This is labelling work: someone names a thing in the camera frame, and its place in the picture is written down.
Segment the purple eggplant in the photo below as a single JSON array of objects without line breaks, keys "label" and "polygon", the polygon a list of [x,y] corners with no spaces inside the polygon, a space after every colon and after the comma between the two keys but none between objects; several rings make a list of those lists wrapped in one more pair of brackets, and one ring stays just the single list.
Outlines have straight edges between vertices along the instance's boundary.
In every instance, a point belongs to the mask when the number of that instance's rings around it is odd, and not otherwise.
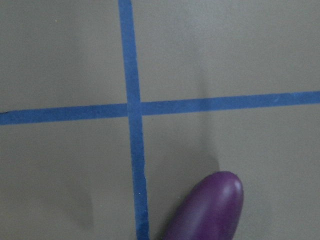
[{"label": "purple eggplant", "polygon": [[244,203],[241,180],[229,171],[199,182],[177,209],[164,240],[231,240]]}]

